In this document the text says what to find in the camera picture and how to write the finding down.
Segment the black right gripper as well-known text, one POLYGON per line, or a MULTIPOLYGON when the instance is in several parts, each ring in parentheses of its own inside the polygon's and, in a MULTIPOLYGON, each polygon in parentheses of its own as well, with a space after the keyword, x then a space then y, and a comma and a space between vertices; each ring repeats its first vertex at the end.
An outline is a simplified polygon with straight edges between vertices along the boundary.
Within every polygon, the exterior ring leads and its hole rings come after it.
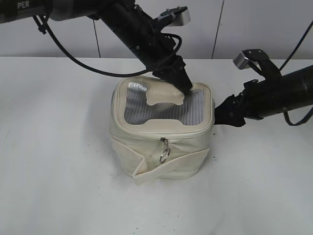
POLYGON ((237 96, 229 96, 221 105, 215 108, 215 125, 242 127, 245 118, 262 120, 263 118, 249 110, 249 92, 258 84, 258 79, 244 83, 244 90, 237 96))

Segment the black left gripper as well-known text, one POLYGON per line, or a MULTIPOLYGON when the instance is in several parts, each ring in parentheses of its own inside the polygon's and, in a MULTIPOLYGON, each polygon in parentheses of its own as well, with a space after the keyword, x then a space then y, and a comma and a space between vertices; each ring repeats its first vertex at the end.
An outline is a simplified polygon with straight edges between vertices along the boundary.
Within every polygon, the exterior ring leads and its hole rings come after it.
MULTIPOLYGON (((137 29, 136 39, 136 55, 146 67, 145 70, 137 72, 137 75, 165 67, 182 45, 179 35, 155 32, 153 29, 137 29)), ((189 92, 193 87, 184 68, 162 70, 161 80, 172 84, 181 92, 189 92)))

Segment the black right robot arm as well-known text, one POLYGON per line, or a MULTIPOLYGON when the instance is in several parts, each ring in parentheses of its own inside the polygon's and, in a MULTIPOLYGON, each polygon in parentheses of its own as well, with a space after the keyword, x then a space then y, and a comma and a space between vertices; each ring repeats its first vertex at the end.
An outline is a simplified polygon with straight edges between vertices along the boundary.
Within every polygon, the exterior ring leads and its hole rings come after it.
POLYGON ((215 108, 215 125, 242 127, 245 119, 262 120, 313 104, 313 67, 276 79, 255 79, 244 83, 244 90, 229 96, 215 108))

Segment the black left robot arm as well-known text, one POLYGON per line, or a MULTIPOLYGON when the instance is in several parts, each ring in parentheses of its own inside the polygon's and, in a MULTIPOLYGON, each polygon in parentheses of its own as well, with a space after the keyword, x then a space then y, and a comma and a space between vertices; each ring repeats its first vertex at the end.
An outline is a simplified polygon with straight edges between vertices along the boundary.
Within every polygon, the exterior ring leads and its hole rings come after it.
POLYGON ((135 77, 151 72, 153 76, 172 84, 184 94, 189 93, 192 88, 183 58, 177 54, 182 38, 176 34, 162 32, 167 26, 183 26, 190 22, 186 6, 167 9, 153 19, 134 0, 2 0, 0 2, 2 24, 25 18, 33 18, 40 32, 48 33, 70 60, 89 71, 119 78, 135 77), (74 58, 57 40, 48 25, 48 20, 60 22, 79 17, 103 21, 146 69, 135 73, 117 74, 92 68, 74 58))

